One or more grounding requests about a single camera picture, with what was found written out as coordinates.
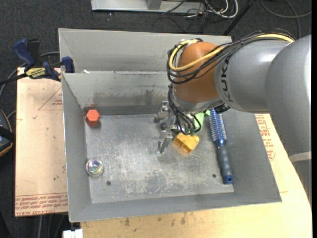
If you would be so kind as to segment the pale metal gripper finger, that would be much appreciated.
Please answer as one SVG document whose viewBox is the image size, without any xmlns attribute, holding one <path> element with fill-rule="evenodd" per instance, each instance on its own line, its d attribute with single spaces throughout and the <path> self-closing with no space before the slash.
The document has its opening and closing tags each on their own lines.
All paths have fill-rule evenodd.
<svg viewBox="0 0 317 238">
<path fill-rule="evenodd" d="M 164 152 L 166 142 L 166 130 L 160 132 L 159 140 L 158 140 L 158 149 L 157 152 L 159 154 Z"/>
<path fill-rule="evenodd" d="M 173 140 L 173 136 L 172 134 L 166 134 L 163 137 L 163 143 L 162 143 L 162 151 L 164 151 L 166 149 L 166 147 L 168 147 L 169 143 Z"/>
</svg>

